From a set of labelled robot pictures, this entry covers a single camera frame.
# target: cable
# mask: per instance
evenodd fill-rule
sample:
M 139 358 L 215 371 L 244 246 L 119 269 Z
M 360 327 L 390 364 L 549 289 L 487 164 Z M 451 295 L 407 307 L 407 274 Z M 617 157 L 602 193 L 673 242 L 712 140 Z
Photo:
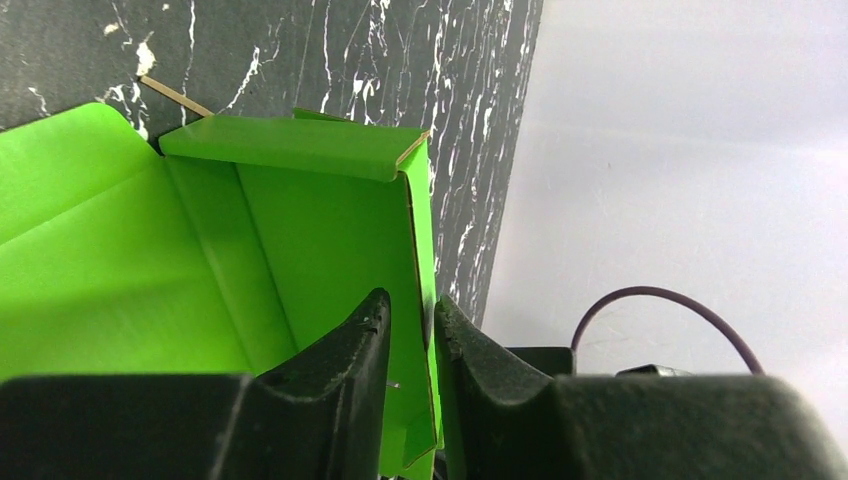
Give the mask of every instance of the cable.
M 730 341 L 733 348 L 739 352 L 739 356 L 742 357 L 742 360 L 744 360 L 745 364 L 748 365 L 748 369 L 751 370 L 751 373 L 755 375 L 762 375 L 765 373 L 763 372 L 762 365 L 760 365 L 760 361 L 757 360 L 757 356 L 754 355 L 754 352 L 751 351 L 748 344 L 746 344 L 745 341 L 742 340 L 742 337 L 740 337 L 739 334 L 736 333 L 736 331 L 733 330 L 733 328 L 728 325 L 727 322 L 722 320 L 722 318 L 715 312 L 686 295 L 658 287 L 640 286 L 622 288 L 621 290 L 616 290 L 605 295 L 603 298 L 595 302 L 586 314 L 583 315 L 583 318 L 580 319 L 580 323 L 577 324 L 577 329 L 574 331 L 574 336 L 571 338 L 571 349 L 574 351 L 574 354 L 577 354 L 577 346 L 580 344 L 580 337 L 583 336 L 583 332 L 586 330 L 586 327 L 589 326 L 589 322 L 592 321 L 592 318 L 594 318 L 601 309 L 620 298 L 633 297 L 637 295 L 647 295 L 650 297 L 659 297 L 665 300 L 670 300 L 697 313 L 703 317 L 704 320 L 710 322 L 712 326 L 716 327 L 718 331 Z

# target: open box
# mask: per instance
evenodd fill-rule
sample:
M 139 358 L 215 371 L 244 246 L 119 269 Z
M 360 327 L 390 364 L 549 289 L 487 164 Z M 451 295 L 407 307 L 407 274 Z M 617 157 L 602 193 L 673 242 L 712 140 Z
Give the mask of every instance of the open box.
M 429 478 L 439 411 L 427 132 L 312 112 L 160 139 L 84 105 L 0 135 L 0 381 L 262 373 L 391 295 L 380 472 Z

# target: white wall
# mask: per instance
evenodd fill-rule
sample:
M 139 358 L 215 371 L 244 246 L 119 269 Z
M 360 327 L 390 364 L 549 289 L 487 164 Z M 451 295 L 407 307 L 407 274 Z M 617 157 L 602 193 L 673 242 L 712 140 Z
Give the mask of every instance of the white wall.
M 542 19 L 483 330 L 565 345 L 602 295 L 668 287 L 848 450 L 848 2 L 546 0 Z M 745 368 L 644 298 L 596 318 L 578 363 Z

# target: black table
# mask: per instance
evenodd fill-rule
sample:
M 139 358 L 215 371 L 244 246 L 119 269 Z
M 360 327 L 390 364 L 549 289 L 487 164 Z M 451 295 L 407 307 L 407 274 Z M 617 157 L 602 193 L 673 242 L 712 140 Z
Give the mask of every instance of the black table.
M 432 130 L 439 291 L 479 325 L 541 0 L 0 0 L 0 130 L 103 101 L 155 146 L 197 117 L 292 107 Z

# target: green box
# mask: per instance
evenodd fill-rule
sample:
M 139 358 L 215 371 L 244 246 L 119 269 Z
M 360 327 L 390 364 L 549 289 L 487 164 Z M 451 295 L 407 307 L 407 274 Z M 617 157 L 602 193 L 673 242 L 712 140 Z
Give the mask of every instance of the green box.
M 111 107 L 0 135 L 0 381 L 262 373 L 392 298 L 380 471 L 439 436 L 427 132 L 211 116 L 159 156 Z

